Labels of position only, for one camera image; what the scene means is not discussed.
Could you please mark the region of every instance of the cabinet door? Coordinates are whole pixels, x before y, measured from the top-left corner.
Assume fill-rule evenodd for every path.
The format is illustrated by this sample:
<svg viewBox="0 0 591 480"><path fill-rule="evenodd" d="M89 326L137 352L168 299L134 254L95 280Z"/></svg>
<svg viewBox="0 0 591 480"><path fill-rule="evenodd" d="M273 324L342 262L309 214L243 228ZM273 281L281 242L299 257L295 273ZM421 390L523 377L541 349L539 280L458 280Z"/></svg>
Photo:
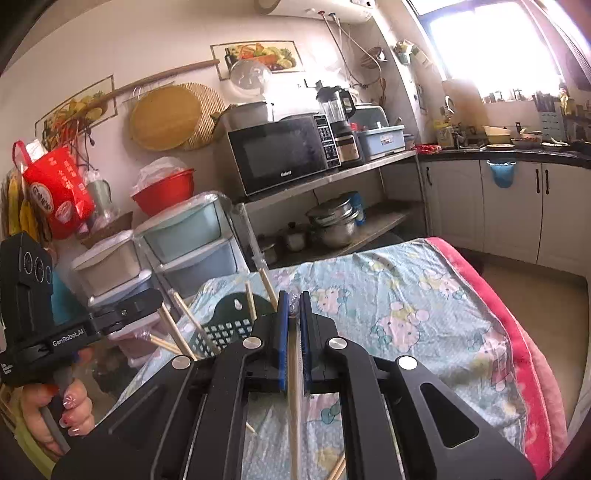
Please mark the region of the cabinet door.
<svg viewBox="0 0 591 480"><path fill-rule="evenodd" d="M423 167L432 234L454 247L482 251L484 218L478 161L434 161Z"/></svg>
<svg viewBox="0 0 591 480"><path fill-rule="evenodd" d="M544 214L538 263L585 275L591 218L591 171L542 164Z"/></svg>
<svg viewBox="0 0 591 480"><path fill-rule="evenodd" d="M485 160L482 169L484 196L484 251L501 257L536 263L542 225L542 165L517 162L513 183L498 187Z"/></svg>

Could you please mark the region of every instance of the red bowl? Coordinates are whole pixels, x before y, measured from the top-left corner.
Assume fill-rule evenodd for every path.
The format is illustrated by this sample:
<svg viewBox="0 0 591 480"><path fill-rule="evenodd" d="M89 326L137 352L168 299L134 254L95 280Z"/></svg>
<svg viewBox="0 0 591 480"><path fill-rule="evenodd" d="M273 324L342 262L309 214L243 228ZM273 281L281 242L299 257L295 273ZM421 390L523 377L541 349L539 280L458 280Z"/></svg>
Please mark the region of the red bowl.
<svg viewBox="0 0 591 480"><path fill-rule="evenodd" d="M194 171L193 168L190 168L159 180L140 190L132 198L144 213L154 216L172 205L189 200L193 196Z"/></svg>

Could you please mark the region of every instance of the shelf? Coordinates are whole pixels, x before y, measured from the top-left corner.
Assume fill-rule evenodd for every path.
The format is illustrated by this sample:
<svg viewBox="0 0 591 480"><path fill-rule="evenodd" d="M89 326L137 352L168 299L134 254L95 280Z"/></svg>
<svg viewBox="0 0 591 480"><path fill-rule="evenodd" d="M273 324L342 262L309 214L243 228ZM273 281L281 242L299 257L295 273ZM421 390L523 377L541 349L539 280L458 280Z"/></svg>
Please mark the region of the shelf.
<svg viewBox="0 0 591 480"><path fill-rule="evenodd" d="M289 252L280 258L277 263L271 265L270 268L289 267L305 262L349 255L405 221L413 210L419 206L422 206L422 203L392 201L373 205L365 209L365 223L357 227L357 232L350 245L337 250L329 250L326 247L317 246L306 248L301 252Z"/></svg>
<svg viewBox="0 0 591 480"><path fill-rule="evenodd" d="M416 152L414 150L403 151L388 155L384 158L379 158L378 160L373 160L359 167L348 168L347 170L336 171L334 173L325 173L319 177L309 177L300 181L295 181L288 184L287 187L280 191L275 191L270 194L263 193L260 197L254 197L252 201L245 203L246 211L248 213L256 212L268 207L269 205L273 205L274 203L281 202L282 200L295 197L301 193L309 192L324 185L328 185L329 183L343 180L348 177L373 170L375 168L380 168L385 165L404 160L405 158L411 158L415 155Z"/></svg>

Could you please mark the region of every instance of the fruit painting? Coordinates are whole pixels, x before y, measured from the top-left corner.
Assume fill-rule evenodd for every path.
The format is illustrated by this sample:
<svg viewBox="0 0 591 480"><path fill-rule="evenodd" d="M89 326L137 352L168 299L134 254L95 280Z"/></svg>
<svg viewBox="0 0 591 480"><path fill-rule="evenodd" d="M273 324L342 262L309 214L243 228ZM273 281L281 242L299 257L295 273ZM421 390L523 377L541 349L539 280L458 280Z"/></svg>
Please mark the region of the fruit painting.
<svg viewBox="0 0 591 480"><path fill-rule="evenodd" d="M220 80L230 78L230 69L239 60L256 60L269 67L273 73L303 72L304 68L296 44L292 41L245 41L212 45L213 58Z"/></svg>
<svg viewBox="0 0 591 480"><path fill-rule="evenodd" d="M111 75L72 95L35 123L35 136L46 149L53 150L74 140L84 130L117 115L115 99L100 101L113 90L115 81ZM82 112L90 103L93 108Z"/></svg>

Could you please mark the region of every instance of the black countertop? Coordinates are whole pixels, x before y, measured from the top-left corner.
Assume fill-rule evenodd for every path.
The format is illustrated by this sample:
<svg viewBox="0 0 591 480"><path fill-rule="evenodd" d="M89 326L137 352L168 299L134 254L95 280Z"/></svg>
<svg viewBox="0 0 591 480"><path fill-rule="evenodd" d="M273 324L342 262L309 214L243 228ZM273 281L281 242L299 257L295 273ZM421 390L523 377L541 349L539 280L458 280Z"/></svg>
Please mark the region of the black countertop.
<svg viewBox="0 0 591 480"><path fill-rule="evenodd" d="M432 155L421 154L421 162L439 160L490 160L503 163L507 161L532 161L539 163L558 163L591 170L591 156L575 151L549 152L546 150L443 150Z"/></svg>

